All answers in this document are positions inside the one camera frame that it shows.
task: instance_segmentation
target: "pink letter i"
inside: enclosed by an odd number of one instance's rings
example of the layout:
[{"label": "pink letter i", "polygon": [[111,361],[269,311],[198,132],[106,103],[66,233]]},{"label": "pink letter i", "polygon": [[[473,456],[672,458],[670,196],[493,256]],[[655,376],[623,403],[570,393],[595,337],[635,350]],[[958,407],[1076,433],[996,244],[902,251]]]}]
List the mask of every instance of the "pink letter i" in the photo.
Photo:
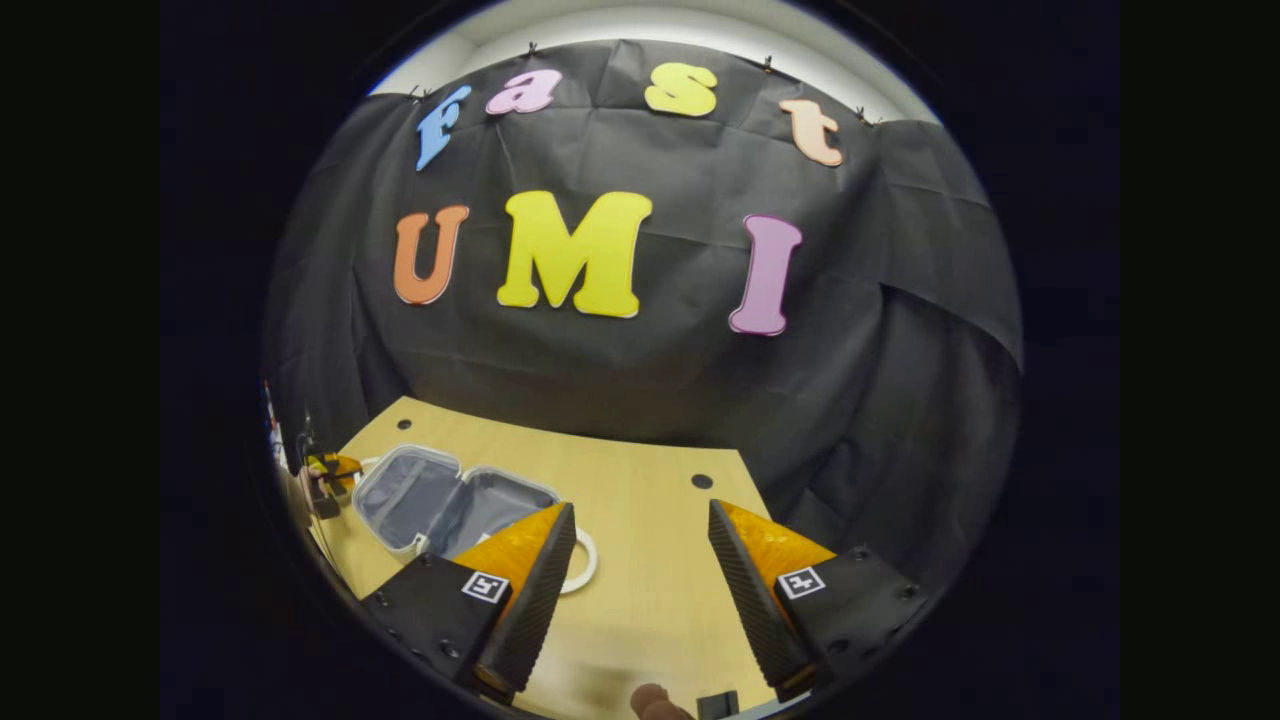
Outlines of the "pink letter i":
[{"label": "pink letter i", "polygon": [[746,272],[742,304],[728,316],[733,332],[780,334],[787,327],[782,316],[791,251],[800,245],[800,229],[772,215],[748,215],[742,224],[751,236],[751,266]]}]

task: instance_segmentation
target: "wooden table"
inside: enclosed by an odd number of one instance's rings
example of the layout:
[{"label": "wooden table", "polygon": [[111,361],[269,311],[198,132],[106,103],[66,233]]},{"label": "wooden table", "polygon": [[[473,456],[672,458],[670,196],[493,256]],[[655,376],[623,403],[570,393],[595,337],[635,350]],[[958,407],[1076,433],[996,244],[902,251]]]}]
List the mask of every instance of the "wooden table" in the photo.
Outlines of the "wooden table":
[{"label": "wooden table", "polygon": [[[411,425],[399,429],[402,420]],[[561,596],[516,706],[552,717],[635,717],[628,700],[643,683],[662,684],[690,712],[696,698],[731,689],[742,710],[774,697],[707,541],[713,497],[768,518],[736,450],[549,433],[402,397],[342,454],[374,457],[401,443],[448,452],[463,470],[494,465],[550,486],[573,503],[579,527],[595,539],[595,578]],[[694,487],[695,474],[709,475],[713,487]],[[321,524],[334,568],[358,597],[402,568],[349,505]],[[576,547],[568,575],[584,566],[585,553]]]}]

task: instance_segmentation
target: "orange object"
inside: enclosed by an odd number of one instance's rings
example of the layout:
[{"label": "orange object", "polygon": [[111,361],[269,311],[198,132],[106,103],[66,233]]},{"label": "orange object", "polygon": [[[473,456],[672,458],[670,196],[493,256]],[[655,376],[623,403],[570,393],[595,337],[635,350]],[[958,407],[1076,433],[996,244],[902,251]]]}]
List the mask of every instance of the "orange object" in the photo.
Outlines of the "orange object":
[{"label": "orange object", "polygon": [[764,587],[769,588],[773,603],[782,611],[782,616],[787,618],[782,603],[778,602],[777,593],[773,592],[773,584],[778,575],[831,560],[836,553],[772,520],[765,520],[723,500],[719,503],[730,521],[733,523],[733,529],[737,530],[737,537],[742,541],[746,553],[751,556],[751,562],[760,574],[760,579],[764,580]]},{"label": "orange object", "polygon": [[498,624],[502,624],[502,619],[520,597],[520,591],[529,579],[529,571],[534,569],[534,561],[547,544],[547,537],[563,510],[563,502],[539,510],[453,559],[458,565],[511,582],[511,600],[502,609],[502,615],[498,615]]}]

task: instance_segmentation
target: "wall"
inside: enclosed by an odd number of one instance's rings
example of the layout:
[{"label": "wall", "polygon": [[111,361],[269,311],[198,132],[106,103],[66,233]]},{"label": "wall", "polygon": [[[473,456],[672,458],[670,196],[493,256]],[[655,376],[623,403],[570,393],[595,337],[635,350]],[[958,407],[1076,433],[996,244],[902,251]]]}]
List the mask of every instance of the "wall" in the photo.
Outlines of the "wall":
[{"label": "wall", "polygon": [[581,9],[602,4],[611,0],[509,0],[424,46],[372,92],[408,92],[415,85],[419,92],[439,87],[525,53],[531,41],[550,47],[625,37],[686,42],[762,61],[772,55],[780,72],[850,108],[865,108],[872,120],[938,122],[928,105],[865,49],[818,18],[776,0],[673,0],[663,6]]}]

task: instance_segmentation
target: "black fabric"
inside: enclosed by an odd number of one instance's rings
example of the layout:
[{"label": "black fabric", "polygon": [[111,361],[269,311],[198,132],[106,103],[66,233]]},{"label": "black fabric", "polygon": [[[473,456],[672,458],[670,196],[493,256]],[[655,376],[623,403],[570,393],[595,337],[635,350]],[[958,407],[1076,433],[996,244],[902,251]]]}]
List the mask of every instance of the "black fabric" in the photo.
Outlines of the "black fabric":
[{"label": "black fabric", "polygon": [[[710,115],[649,110],[649,73],[667,61],[717,76]],[[552,105],[485,114],[506,81],[540,68],[564,76]],[[472,94],[449,145],[417,172],[417,123],[462,85]],[[778,108],[791,97],[838,122],[828,142],[844,164],[795,146]],[[570,229],[605,192],[653,201],[635,251],[637,316],[498,304],[504,205],[530,190],[550,191]],[[449,287],[407,305],[392,283],[396,223],[456,204],[470,217]],[[749,214],[804,233],[777,337],[727,323]],[[422,102],[371,96],[311,173],[276,263],[265,341],[276,411],[297,432],[310,410],[332,446],[408,395],[548,430],[733,447],[774,519],[836,550],[867,542],[927,587],[959,569],[1009,464],[1021,320],[996,217],[960,150],[929,123],[861,124],[732,55],[585,42],[490,65]]]}]

